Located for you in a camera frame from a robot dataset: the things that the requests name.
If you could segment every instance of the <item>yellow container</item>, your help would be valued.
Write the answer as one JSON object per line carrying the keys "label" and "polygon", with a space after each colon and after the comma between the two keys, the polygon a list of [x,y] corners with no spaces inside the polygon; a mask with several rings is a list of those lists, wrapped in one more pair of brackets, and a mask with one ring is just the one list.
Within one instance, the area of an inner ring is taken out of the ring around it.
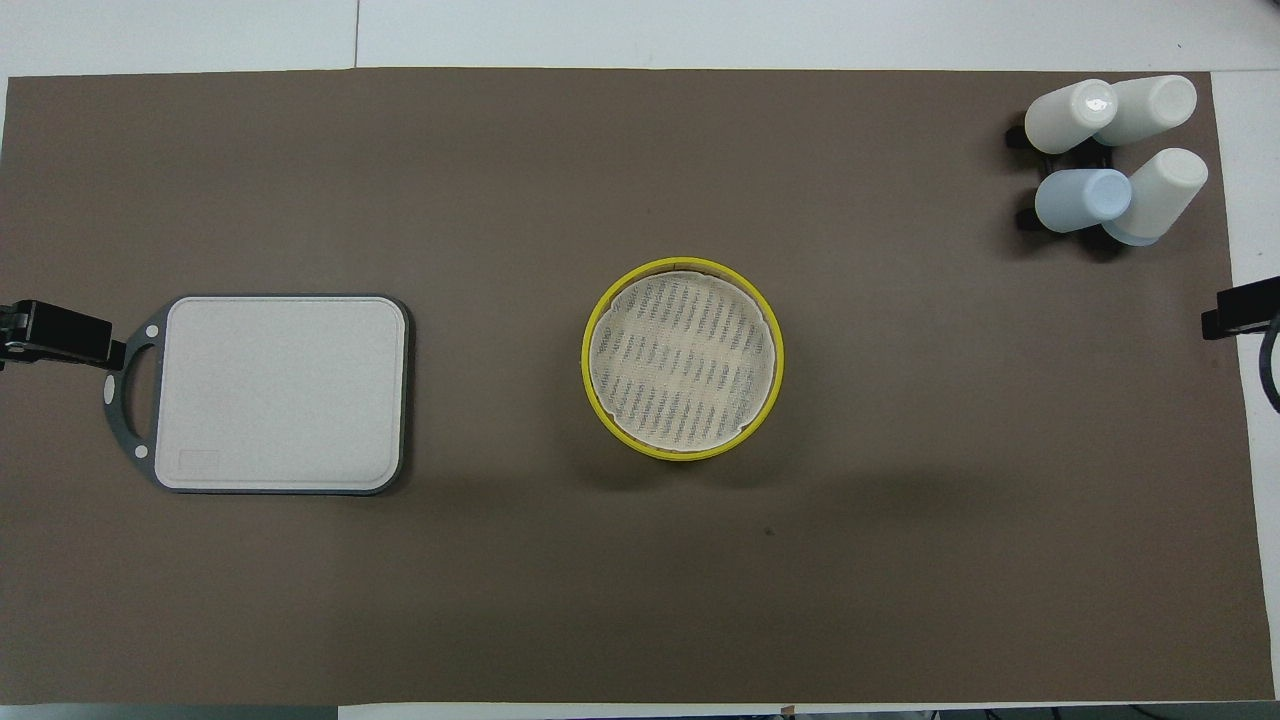
{"label": "yellow container", "polygon": [[[782,368],[782,331],[764,296],[701,258],[663,258],[622,275],[582,333],[582,386],[596,416],[628,447],[660,460],[703,460],[746,439],[773,409]],[[758,387],[762,380],[768,384]]]}

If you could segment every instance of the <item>mesh lid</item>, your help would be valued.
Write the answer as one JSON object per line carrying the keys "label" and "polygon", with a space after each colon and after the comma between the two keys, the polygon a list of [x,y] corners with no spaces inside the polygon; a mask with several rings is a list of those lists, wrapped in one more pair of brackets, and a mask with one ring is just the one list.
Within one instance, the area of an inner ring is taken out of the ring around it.
{"label": "mesh lid", "polygon": [[759,415],[776,348],[748,293],[672,270],[613,299],[588,359],[600,406],[623,432],[659,450],[696,452],[733,439]]}

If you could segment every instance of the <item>white cup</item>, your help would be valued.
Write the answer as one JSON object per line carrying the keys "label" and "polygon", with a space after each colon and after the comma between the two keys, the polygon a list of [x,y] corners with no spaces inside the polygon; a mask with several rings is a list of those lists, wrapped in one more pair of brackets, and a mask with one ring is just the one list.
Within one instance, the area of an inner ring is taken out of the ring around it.
{"label": "white cup", "polygon": [[1126,79],[1111,86],[1120,108],[1093,137],[1103,145],[1128,145],[1175,128],[1196,111],[1196,86],[1183,76]]}
{"label": "white cup", "polygon": [[1085,79],[1037,97],[1027,108],[1027,140],[1048,155],[1075,147],[1116,115],[1116,94],[1101,79]]}
{"label": "white cup", "polygon": [[1199,155],[1181,147],[1161,150],[1129,177],[1129,209],[1102,228],[1125,245],[1152,245],[1169,232],[1206,181],[1208,165]]}

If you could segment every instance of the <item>black clamp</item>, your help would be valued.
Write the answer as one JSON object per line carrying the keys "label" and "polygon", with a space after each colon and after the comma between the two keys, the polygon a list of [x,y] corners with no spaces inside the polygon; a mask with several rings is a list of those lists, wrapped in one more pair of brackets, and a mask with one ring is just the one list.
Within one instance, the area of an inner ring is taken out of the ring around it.
{"label": "black clamp", "polygon": [[1280,334],[1280,277],[1242,284],[1217,293],[1217,307],[1201,314],[1204,340],[1221,340],[1244,333],[1266,333],[1258,351],[1258,375],[1262,393],[1280,413],[1280,389],[1276,389],[1271,355]]}
{"label": "black clamp", "polygon": [[111,323],[41,302],[0,305],[0,370],[5,363],[55,360],[118,372],[124,343],[111,340]]}

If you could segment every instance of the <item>cutting board handle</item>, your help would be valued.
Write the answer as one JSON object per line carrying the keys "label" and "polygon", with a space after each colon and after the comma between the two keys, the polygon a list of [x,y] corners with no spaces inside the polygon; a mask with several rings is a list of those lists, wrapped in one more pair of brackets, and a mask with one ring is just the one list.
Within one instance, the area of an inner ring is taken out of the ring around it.
{"label": "cutting board handle", "polygon": [[152,464],[155,462],[155,413],[159,402],[160,373],[156,373],[156,402],[152,407],[134,409],[140,413],[152,415],[151,437],[141,437],[134,432],[134,425],[129,423],[125,411],[125,398],[129,395],[129,383],[133,377],[132,369],[140,354],[148,348],[160,346],[164,334],[165,311],[157,313],[142,324],[125,342],[124,366],[106,375],[102,384],[102,409],[106,413],[106,424],[115,436],[115,442],[124,451],[124,455],[133,461],[147,477],[154,477]]}

